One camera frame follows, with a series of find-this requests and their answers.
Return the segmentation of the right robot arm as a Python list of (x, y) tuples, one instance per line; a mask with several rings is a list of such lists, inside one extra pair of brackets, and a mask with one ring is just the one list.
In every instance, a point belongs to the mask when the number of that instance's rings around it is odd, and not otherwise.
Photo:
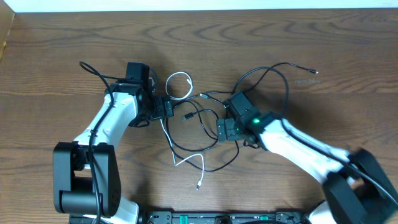
[(280, 155), (322, 185), (325, 201), (304, 222), (384, 223), (397, 212), (397, 190), (369, 151), (323, 143), (278, 113), (261, 113), (243, 92), (231, 95), (223, 106), (226, 118), (216, 122), (220, 141), (242, 140)]

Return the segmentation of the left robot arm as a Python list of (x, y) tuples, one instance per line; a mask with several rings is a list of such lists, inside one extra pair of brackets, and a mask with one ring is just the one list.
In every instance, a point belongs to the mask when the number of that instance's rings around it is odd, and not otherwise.
[(69, 223), (147, 223), (136, 202), (122, 196), (116, 150), (128, 127), (143, 128), (172, 115), (170, 98), (154, 94), (158, 77), (129, 62), (126, 75), (105, 84), (104, 103), (72, 142), (53, 150), (53, 204)]

